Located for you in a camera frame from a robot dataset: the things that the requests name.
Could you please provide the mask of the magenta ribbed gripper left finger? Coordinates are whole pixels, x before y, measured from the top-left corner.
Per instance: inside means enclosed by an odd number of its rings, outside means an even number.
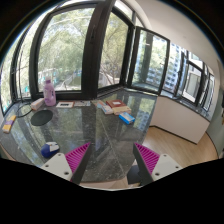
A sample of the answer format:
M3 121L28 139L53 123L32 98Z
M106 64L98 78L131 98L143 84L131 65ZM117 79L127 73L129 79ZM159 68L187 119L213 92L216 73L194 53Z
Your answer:
M70 152L56 153L41 168L56 176L79 184L91 155L90 143L79 146Z

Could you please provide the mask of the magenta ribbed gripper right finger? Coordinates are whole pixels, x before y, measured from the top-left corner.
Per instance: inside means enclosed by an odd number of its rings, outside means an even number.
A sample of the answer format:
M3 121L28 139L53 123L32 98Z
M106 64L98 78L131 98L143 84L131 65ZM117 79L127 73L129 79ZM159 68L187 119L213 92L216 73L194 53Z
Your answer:
M133 144L133 154L139 167L143 186L182 169L168 154L158 154L138 143Z

